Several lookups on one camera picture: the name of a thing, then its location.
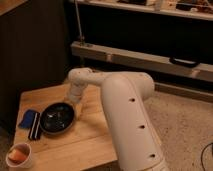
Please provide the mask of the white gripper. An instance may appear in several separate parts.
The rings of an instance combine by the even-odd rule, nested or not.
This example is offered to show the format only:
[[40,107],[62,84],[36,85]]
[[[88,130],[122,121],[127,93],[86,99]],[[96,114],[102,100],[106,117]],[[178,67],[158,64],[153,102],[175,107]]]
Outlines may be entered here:
[[68,99],[72,103],[77,103],[74,105],[76,118],[79,118],[82,114],[83,104],[79,103],[79,102],[80,102],[80,100],[83,96],[83,92],[86,88],[87,88],[86,84],[71,84],[70,88],[68,90],[68,93],[67,93]]

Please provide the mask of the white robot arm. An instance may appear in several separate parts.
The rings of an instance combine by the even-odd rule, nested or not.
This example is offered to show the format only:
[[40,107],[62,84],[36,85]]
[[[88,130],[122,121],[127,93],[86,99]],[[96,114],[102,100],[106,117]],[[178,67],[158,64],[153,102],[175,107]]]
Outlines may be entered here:
[[143,72],[69,71],[68,98],[81,100],[84,89],[100,87],[103,112],[122,171],[169,171],[143,101],[154,91],[153,79]]

